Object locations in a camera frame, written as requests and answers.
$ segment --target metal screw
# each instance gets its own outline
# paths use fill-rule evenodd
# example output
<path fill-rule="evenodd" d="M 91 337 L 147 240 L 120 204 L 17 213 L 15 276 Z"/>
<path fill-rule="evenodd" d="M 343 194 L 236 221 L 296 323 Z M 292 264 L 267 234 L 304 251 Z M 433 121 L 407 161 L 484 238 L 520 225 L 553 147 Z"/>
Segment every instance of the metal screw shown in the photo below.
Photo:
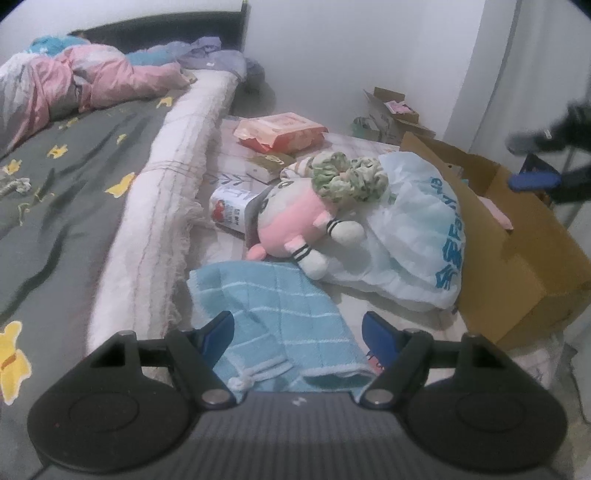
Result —
<path fill-rule="evenodd" d="M 228 391 L 222 390 L 221 388 L 214 388 L 204 392 L 201 398 L 208 405 L 222 405 L 230 401 L 232 397 Z"/>
<path fill-rule="evenodd" d="M 365 393 L 365 400 L 372 405 L 383 406 L 389 404 L 394 399 L 394 394 L 388 390 L 375 388 Z"/>

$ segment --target red snack package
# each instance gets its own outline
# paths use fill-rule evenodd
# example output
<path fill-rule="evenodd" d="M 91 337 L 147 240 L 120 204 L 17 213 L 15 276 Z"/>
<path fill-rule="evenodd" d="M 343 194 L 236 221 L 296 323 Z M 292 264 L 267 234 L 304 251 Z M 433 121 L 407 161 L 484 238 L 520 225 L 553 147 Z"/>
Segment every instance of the red snack package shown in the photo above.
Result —
<path fill-rule="evenodd" d="M 240 143 L 259 153 L 271 150 L 294 153 L 324 141 L 323 132 L 328 129 L 296 113 L 262 116 L 242 120 L 234 136 Z"/>

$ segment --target pink stuffed toy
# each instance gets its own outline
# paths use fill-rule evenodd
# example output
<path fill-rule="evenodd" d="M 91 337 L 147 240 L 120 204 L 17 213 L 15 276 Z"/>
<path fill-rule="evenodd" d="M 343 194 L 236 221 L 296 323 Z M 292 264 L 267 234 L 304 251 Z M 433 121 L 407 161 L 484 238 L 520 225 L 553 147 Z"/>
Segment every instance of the pink stuffed toy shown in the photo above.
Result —
<path fill-rule="evenodd" d="M 282 181 L 261 205 L 258 235 L 261 243 L 247 253 L 247 260 L 263 260 L 267 254 L 292 257 L 304 273 L 318 280 L 328 269 L 328 260 L 310 245 L 328 233 L 342 245 L 353 245 L 364 236 L 357 222 L 335 219 L 337 207 L 312 189 L 311 179 Z"/>
<path fill-rule="evenodd" d="M 267 255 L 293 258 L 304 273 L 318 280 L 328 269 L 328 259 L 310 245 L 325 234 L 344 246 L 365 236 L 353 221 L 336 219 L 337 204 L 349 197 L 377 199 L 388 184 L 376 159 L 349 162 L 342 153 L 324 153 L 309 159 L 313 178 L 292 176 L 274 187 L 258 214 L 259 242 L 247 253 L 247 260 Z"/>

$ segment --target white can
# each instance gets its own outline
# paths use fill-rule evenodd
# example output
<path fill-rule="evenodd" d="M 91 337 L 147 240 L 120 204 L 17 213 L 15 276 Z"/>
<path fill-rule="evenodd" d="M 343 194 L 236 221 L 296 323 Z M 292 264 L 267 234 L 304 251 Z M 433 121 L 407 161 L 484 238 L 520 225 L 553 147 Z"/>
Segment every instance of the white can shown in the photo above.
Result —
<path fill-rule="evenodd" d="M 253 230 L 256 234 L 258 208 L 271 188 L 253 193 L 226 186 L 218 187 L 209 200 L 209 216 L 214 222 L 250 237 Z"/>

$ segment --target white wall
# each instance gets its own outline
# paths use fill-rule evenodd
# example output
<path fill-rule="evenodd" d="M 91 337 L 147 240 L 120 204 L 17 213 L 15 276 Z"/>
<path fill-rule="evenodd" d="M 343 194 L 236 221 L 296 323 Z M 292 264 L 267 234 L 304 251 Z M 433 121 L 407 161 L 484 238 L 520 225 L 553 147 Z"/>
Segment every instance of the white wall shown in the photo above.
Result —
<path fill-rule="evenodd" d="M 470 66 L 443 140 L 468 151 L 486 113 L 507 51 L 517 0 L 486 0 Z"/>
<path fill-rule="evenodd" d="M 464 84 L 484 5 L 484 0 L 427 0 L 412 35 L 414 54 L 402 81 L 404 92 L 421 123 L 439 138 L 447 130 Z"/>
<path fill-rule="evenodd" d="M 406 93 L 421 122 L 442 136 L 485 0 L 249 3 L 246 53 L 265 66 L 276 111 L 294 110 L 347 133 L 366 113 L 362 89 L 381 86 Z"/>

